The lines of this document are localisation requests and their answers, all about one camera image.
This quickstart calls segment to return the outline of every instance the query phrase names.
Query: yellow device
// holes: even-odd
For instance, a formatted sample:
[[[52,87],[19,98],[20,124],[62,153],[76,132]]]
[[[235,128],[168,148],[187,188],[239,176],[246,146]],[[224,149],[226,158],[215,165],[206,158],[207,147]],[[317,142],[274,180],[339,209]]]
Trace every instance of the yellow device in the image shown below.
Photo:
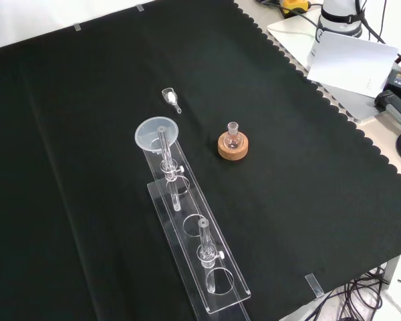
[[[279,4],[282,7],[296,10],[297,12],[300,13],[305,13],[309,9],[309,2],[307,0],[279,0]],[[294,16],[294,14],[285,9],[281,9],[281,12],[284,18],[289,18]]]

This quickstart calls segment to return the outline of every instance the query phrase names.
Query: glass stem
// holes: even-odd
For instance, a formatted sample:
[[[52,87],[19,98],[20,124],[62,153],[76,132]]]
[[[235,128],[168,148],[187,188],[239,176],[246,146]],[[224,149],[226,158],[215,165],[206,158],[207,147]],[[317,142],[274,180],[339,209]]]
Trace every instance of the glass stem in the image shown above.
[[[174,207],[174,210],[178,212],[181,210],[181,204],[180,204],[180,197],[178,196],[178,189],[175,183],[176,173],[174,164],[172,163],[171,149],[168,143],[168,135],[166,133],[166,127],[164,126],[159,127],[158,135],[159,135],[160,146],[162,148],[164,168],[167,171],[169,171],[169,173],[165,173],[165,178],[169,184],[172,205]]]

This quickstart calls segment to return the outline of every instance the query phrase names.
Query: small glass flask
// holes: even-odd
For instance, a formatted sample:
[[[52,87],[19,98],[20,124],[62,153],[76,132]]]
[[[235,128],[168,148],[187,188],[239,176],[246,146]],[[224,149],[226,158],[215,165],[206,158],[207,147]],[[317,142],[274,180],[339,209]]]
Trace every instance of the small glass flask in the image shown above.
[[[238,123],[230,122],[227,125],[229,131],[226,133],[224,138],[224,144],[227,148],[236,149],[242,146],[243,138],[241,134],[238,132]]]

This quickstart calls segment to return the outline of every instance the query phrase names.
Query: black felt mat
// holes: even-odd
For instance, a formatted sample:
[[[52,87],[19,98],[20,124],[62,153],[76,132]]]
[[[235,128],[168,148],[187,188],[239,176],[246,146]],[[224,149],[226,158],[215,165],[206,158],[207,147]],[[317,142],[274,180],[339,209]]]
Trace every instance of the black felt mat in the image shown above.
[[[173,118],[253,296],[278,320],[401,253],[401,176],[230,0],[167,0],[21,44],[16,58],[51,155],[99,320],[190,320],[148,197],[136,127]],[[160,91],[172,86],[182,114]],[[217,138],[237,121],[240,162]]]
[[[95,320],[18,63],[0,51],[0,321]]]

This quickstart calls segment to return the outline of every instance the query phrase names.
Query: plastic funnel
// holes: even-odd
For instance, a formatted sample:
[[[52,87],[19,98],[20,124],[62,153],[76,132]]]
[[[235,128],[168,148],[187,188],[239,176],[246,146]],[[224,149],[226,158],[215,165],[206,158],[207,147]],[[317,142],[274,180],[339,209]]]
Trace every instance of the plastic funnel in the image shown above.
[[[178,137],[178,126],[175,121],[167,117],[153,117],[145,120],[135,131],[136,144],[148,152],[161,153],[158,128],[166,127],[169,146],[174,144]]]

